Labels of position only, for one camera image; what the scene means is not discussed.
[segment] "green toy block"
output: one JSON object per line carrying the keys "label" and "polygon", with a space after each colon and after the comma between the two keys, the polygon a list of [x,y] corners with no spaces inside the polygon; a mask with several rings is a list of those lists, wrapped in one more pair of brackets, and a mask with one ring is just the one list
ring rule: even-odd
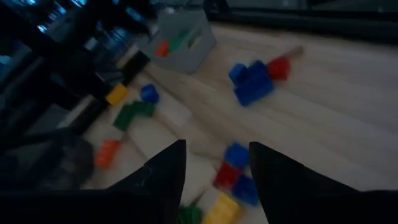
{"label": "green toy block", "polygon": [[169,43],[169,51],[172,52],[176,50],[188,34],[189,32],[187,30],[183,30],[176,37],[174,37],[174,39],[172,39]]}
{"label": "green toy block", "polygon": [[137,114],[142,114],[145,116],[153,116],[155,111],[155,105],[152,103],[142,102],[142,101],[134,101],[132,103],[133,110]]}
{"label": "green toy block", "polygon": [[180,207],[178,214],[179,224],[200,224],[202,220],[202,211],[200,208],[189,206]]}
{"label": "green toy block", "polygon": [[124,105],[114,120],[113,126],[121,131],[126,131],[135,114],[136,111],[134,110],[133,105]]}

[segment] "toy block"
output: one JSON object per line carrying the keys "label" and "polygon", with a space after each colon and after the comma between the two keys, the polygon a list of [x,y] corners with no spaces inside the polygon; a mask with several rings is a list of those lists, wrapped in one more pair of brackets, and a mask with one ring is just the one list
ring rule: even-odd
{"label": "toy block", "polygon": [[248,73],[249,73],[250,79],[257,77],[257,76],[267,77],[268,76],[268,68],[267,68],[267,65],[265,65],[262,61],[256,60],[248,67]]}
{"label": "toy block", "polygon": [[261,99],[272,92],[274,86],[268,76],[255,75],[250,80],[234,89],[235,95],[242,106]]}
{"label": "toy block", "polygon": [[106,101],[114,106],[118,104],[127,95],[127,92],[128,92],[127,88],[119,83],[106,96]]}
{"label": "toy block", "polygon": [[178,224],[200,224],[203,212],[200,208],[189,206],[180,207],[178,213]]}
{"label": "toy block", "polygon": [[189,31],[183,30],[176,37],[174,37],[174,39],[172,39],[169,43],[170,52],[178,49],[188,34]]}
{"label": "toy block", "polygon": [[241,63],[235,64],[228,75],[235,86],[239,86],[249,79],[248,69]]}
{"label": "toy block", "polygon": [[109,168],[113,161],[114,155],[118,150],[120,142],[114,139],[107,139],[104,141],[103,146],[99,150],[99,153],[95,157],[95,166],[104,169]]}
{"label": "toy block", "polygon": [[268,63],[268,73],[273,80],[286,80],[290,73],[290,61],[286,57],[277,58]]}
{"label": "toy block", "polygon": [[216,187],[231,190],[241,174],[241,170],[231,167],[227,162],[223,161],[213,183]]}
{"label": "toy block", "polygon": [[153,84],[148,84],[141,88],[140,97],[144,102],[157,103],[159,102],[159,94]]}
{"label": "toy block", "polygon": [[249,150],[235,142],[225,150],[224,160],[232,167],[243,170],[249,164]]}
{"label": "toy block", "polygon": [[113,126],[121,131],[126,131],[135,114],[133,105],[124,105],[114,120]]}
{"label": "toy block", "polygon": [[232,196],[253,206],[256,206],[259,201],[254,180],[244,174],[238,177],[238,180],[232,188]]}
{"label": "toy block", "polygon": [[167,57],[169,54],[169,43],[170,42],[168,40],[163,40],[156,49],[156,56]]}
{"label": "toy block", "polygon": [[146,103],[142,101],[134,101],[132,103],[133,111],[137,114],[145,116],[153,116],[155,111],[155,105],[152,103]]}
{"label": "toy block", "polygon": [[217,201],[203,219],[203,224],[232,224],[241,213],[241,206],[229,196],[220,192]]}

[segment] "plastic bin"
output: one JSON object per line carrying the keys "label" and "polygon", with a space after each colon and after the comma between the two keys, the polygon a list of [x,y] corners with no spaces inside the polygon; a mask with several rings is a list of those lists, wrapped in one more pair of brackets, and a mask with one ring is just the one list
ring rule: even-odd
{"label": "plastic bin", "polygon": [[[159,30],[152,40],[144,37],[137,41],[140,50],[156,65],[182,73],[194,72],[216,44],[206,14],[203,11],[179,11],[163,14],[158,20]],[[181,32],[188,34],[179,48],[169,52],[167,57],[158,57],[155,52],[163,40],[172,40]]]}

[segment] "blue toy block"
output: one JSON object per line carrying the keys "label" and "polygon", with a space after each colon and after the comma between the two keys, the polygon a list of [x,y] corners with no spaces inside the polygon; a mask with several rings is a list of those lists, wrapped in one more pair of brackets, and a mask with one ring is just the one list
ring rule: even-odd
{"label": "blue toy block", "polygon": [[140,97],[144,102],[157,103],[159,101],[159,94],[157,93],[153,84],[148,84],[141,88]]}
{"label": "blue toy block", "polygon": [[256,206],[259,202],[259,196],[252,178],[241,174],[232,188],[232,196],[238,200]]}
{"label": "blue toy block", "polygon": [[234,142],[225,150],[224,160],[232,167],[243,170],[249,164],[249,150]]}
{"label": "blue toy block", "polygon": [[256,60],[253,62],[249,68],[248,72],[250,77],[253,76],[267,76],[268,77],[268,67],[262,61]]}
{"label": "blue toy block", "polygon": [[272,92],[274,86],[271,79],[266,75],[254,75],[250,80],[234,89],[235,95],[242,106],[249,106],[252,102],[259,100]]}
{"label": "blue toy block", "polygon": [[228,75],[235,86],[239,86],[249,79],[248,69],[241,63],[235,64]]}

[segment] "wooden floor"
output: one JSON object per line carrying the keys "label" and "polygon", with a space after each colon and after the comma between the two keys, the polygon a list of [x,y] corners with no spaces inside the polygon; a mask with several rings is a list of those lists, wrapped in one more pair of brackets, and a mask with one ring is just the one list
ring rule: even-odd
{"label": "wooden floor", "polygon": [[[397,48],[219,24],[213,32],[218,43],[196,73],[149,64],[129,86],[126,102],[153,83],[161,95],[157,111],[133,121],[116,162],[97,170],[90,187],[109,186],[186,139],[183,202],[210,185],[232,141],[259,141],[359,190],[398,189]],[[290,78],[250,107],[240,106],[228,78],[232,66],[267,62],[297,45],[305,53],[292,62]],[[96,149],[118,135],[111,123],[120,107],[109,108],[86,133]]]}

